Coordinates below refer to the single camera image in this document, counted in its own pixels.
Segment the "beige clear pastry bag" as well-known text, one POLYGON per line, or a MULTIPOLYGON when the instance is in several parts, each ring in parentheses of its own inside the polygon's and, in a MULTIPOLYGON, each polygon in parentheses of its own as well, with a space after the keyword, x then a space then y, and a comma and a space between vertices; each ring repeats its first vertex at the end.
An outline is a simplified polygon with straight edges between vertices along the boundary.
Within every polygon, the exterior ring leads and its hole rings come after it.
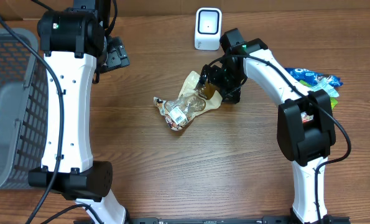
POLYGON ((207 81, 200 83, 200 78, 197 72, 190 72, 176 100, 154 97, 154 105, 170 129, 180 131, 196 116, 221 106, 223 98, 217 87, 207 81))

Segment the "blue cookie packet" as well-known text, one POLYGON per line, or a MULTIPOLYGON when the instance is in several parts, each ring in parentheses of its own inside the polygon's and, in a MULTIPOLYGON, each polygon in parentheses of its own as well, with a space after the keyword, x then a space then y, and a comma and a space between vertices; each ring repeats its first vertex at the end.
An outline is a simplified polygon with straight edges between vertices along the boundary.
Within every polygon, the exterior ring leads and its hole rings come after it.
POLYGON ((335 75, 327 75, 323 73, 314 72, 306 68, 285 68, 285 70, 296 80, 303 80, 311 86, 315 86, 318 82, 326 78, 329 85, 333 87, 339 87, 343 85, 341 78, 335 75))

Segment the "green colourful candy bag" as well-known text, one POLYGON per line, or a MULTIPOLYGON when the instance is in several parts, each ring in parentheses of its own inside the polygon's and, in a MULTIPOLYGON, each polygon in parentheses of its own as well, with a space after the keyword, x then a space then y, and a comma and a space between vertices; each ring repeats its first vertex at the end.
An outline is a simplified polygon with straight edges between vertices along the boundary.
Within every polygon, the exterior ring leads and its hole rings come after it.
MULTIPOLYGON (((300 83, 309 87, 309 88, 311 87, 311 85, 307 84, 303 80, 301 80, 300 83)), ((331 101, 331 108, 333 109, 338 104, 337 98, 330 97, 330 101, 331 101)), ((302 122, 306 123, 306 122, 311 121, 313 119, 313 115, 307 115, 306 112, 302 112, 301 113, 301 118, 302 118, 302 122)))

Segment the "mint green snack packet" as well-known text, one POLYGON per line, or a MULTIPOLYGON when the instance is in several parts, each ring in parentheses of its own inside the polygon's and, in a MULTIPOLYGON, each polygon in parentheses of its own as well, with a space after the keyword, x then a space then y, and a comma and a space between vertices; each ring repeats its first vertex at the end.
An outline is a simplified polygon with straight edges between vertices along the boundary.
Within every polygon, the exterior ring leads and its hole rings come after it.
POLYGON ((326 78, 322 78, 320 81, 318 81, 316 85, 311 86, 310 89, 311 91, 324 90, 329 95, 329 97, 332 98, 337 98, 340 96, 335 88, 328 83, 328 80, 326 78))

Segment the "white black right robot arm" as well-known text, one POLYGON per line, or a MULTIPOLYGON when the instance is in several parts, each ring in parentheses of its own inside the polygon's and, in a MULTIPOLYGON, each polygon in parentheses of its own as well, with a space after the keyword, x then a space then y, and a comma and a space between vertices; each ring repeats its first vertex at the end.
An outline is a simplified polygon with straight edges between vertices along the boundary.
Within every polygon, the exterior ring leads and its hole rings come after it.
POLYGON ((327 209, 318 197, 324 192, 324 162, 336 142, 329 95, 299 83, 274 58, 261 39, 246 42, 238 29, 220 38, 224 55, 205 65, 201 81, 218 87, 224 101, 238 103, 241 86, 254 80, 277 105, 277 142, 292 164, 294 202, 292 223, 327 223, 327 209))

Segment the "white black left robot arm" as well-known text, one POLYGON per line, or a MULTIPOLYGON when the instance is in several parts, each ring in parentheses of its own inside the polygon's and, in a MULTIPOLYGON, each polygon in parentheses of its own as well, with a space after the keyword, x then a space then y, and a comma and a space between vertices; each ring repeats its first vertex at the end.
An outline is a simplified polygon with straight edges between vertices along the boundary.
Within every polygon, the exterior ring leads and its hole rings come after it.
POLYGON ((111 190, 112 164, 95 161, 90 145, 91 86, 102 73, 129 65, 121 39, 111 37, 117 13, 115 1, 75 1, 45 12, 37 24, 47 64, 47 137, 28 181, 74 201, 93 223, 129 221, 111 190))

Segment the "white barcode scanner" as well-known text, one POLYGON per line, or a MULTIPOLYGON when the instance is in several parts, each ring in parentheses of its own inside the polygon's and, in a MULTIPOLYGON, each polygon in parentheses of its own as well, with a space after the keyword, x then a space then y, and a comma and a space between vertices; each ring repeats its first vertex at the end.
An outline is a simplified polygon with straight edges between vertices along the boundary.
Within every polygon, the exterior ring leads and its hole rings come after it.
POLYGON ((194 47, 215 51, 220 47, 222 12, 218 8, 201 7, 195 21, 194 47))

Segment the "grey plastic mesh basket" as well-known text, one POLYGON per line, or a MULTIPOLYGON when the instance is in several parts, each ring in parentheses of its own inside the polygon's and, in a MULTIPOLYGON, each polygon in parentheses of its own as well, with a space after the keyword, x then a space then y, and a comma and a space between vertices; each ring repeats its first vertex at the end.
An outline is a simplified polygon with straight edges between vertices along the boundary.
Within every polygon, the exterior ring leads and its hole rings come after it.
POLYGON ((0 190, 29 189, 47 137, 45 67, 0 28, 0 190))

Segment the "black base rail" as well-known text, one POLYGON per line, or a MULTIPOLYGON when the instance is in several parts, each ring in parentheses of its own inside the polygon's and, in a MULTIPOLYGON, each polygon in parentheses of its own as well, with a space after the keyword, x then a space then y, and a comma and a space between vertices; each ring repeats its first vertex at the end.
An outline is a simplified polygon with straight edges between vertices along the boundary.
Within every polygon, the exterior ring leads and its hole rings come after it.
POLYGON ((296 224, 301 223, 295 215, 264 216, 262 218, 199 218, 199 219, 159 219, 132 218, 130 224, 296 224))

